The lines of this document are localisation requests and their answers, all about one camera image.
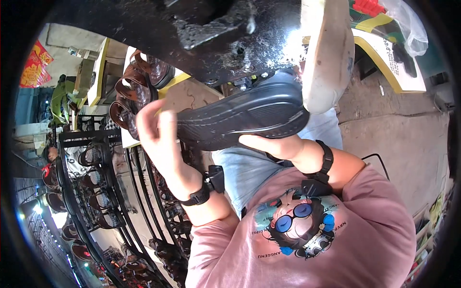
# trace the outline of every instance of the red object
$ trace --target red object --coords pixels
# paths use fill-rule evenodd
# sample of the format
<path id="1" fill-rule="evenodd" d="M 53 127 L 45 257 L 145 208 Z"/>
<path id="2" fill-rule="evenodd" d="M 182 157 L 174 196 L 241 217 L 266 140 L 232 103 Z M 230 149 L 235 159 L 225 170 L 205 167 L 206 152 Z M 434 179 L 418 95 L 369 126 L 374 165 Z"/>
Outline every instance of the red object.
<path id="1" fill-rule="evenodd" d="M 29 58 L 24 66 L 19 86 L 23 88 L 37 88 L 51 80 L 45 66 L 53 61 L 50 53 L 37 40 L 32 47 Z"/>
<path id="2" fill-rule="evenodd" d="M 23 88 L 37 88 L 51 80 L 51 76 L 45 70 L 45 65 L 35 51 L 30 53 L 21 75 L 19 86 Z"/>
<path id="3" fill-rule="evenodd" d="M 51 164 L 48 163 L 45 167 L 43 167 L 41 169 L 42 171 L 46 171 L 45 172 L 45 177 L 48 177 L 48 174 L 50 173 L 50 166 L 51 166 Z"/>
<path id="4" fill-rule="evenodd" d="M 356 11 L 376 17 L 379 13 L 386 13 L 384 7 L 378 4 L 378 0 L 355 0 L 352 8 Z"/>

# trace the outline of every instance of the black wristwatch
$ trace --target black wristwatch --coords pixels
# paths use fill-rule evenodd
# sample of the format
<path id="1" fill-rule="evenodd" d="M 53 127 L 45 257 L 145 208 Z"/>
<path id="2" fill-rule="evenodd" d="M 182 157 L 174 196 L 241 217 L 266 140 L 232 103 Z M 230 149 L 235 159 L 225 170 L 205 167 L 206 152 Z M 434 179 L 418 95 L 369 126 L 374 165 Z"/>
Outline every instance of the black wristwatch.
<path id="1" fill-rule="evenodd" d="M 315 141 L 322 147 L 324 152 L 322 169 L 316 173 L 303 173 L 307 180 L 301 181 L 301 188 L 306 196 L 328 196 L 333 194 L 333 188 L 328 184 L 330 176 L 327 175 L 333 165 L 333 152 L 324 142 Z"/>
<path id="2" fill-rule="evenodd" d="M 190 195 L 187 201 L 180 201 L 184 206 L 201 205 L 210 199 L 210 192 L 224 193 L 224 170 L 222 166 L 210 165 L 203 175 L 202 187 Z"/>

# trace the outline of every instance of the light blue jeans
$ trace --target light blue jeans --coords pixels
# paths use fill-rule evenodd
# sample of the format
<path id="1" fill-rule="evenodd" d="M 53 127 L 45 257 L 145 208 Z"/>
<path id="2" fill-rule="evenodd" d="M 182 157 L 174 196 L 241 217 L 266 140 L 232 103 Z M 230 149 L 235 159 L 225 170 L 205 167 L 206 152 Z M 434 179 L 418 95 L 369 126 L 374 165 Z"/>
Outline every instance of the light blue jeans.
<path id="1" fill-rule="evenodd" d="M 310 115 L 308 124 L 298 136 L 302 139 L 322 140 L 333 148 L 343 148 L 334 108 L 320 115 Z M 284 169 L 270 160 L 265 152 L 243 147 L 214 151 L 212 158 L 215 165 L 223 166 L 225 189 L 239 217 L 261 185 Z"/>

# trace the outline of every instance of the man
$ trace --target man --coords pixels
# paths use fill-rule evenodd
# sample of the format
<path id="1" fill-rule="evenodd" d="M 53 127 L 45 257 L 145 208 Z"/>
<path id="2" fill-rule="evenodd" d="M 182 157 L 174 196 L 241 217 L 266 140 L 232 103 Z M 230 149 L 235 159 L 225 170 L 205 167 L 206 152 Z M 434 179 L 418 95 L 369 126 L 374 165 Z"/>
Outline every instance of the man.
<path id="1" fill-rule="evenodd" d="M 137 115 L 141 144 L 180 201 L 202 187 L 202 175 L 176 149 L 176 114 L 157 114 L 162 100 Z M 301 189 L 331 147 L 328 184 L 333 195 Z M 416 251 L 415 227 L 393 184 L 360 158 L 340 150 L 334 110 L 312 115 L 298 135 L 265 139 L 242 135 L 241 144 L 213 152 L 223 166 L 223 194 L 184 206 L 194 225 L 186 286 L 400 287 Z M 265 153 L 290 160 L 284 168 Z"/>
<path id="2" fill-rule="evenodd" d="M 65 148 L 65 164 L 69 172 L 70 178 L 81 177 L 83 174 L 87 173 L 90 170 L 90 167 L 85 167 L 79 164 L 78 157 L 80 154 L 85 151 L 86 146 L 80 147 L 69 147 Z M 58 157 L 58 149 L 51 145 L 47 145 L 41 157 L 46 160 L 48 163 L 53 163 L 54 160 Z"/>

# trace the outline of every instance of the red banner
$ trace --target red banner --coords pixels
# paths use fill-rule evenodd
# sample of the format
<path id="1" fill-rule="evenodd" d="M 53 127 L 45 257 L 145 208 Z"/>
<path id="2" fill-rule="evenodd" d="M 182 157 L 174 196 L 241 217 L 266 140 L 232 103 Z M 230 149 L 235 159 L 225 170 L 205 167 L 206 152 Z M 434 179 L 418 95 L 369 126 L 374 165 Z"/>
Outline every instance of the red banner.
<path id="1" fill-rule="evenodd" d="M 23 88 L 37 88 L 51 80 L 45 66 L 53 61 L 51 55 L 37 40 L 30 52 L 26 65 L 21 75 L 19 86 Z"/>

